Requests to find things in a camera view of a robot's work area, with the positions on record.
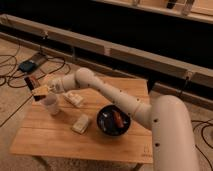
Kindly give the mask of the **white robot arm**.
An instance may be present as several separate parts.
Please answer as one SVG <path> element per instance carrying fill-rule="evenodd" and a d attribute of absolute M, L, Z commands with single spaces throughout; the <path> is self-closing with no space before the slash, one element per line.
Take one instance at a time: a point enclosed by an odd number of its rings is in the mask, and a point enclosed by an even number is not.
<path fill-rule="evenodd" d="M 163 95 L 150 105 L 106 83 L 88 68 L 54 78 L 35 88 L 33 94 L 59 94 L 86 88 L 96 90 L 138 124 L 152 131 L 154 171 L 200 171 L 189 112 L 178 97 Z"/>

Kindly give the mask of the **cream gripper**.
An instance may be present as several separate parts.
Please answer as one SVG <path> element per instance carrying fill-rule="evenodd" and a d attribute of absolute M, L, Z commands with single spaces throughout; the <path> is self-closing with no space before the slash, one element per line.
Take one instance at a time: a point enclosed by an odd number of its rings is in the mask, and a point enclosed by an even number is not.
<path fill-rule="evenodd" d="M 60 85 L 54 82 L 41 85 L 33 90 L 34 96 L 47 96 L 49 93 L 60 93 Z"/>

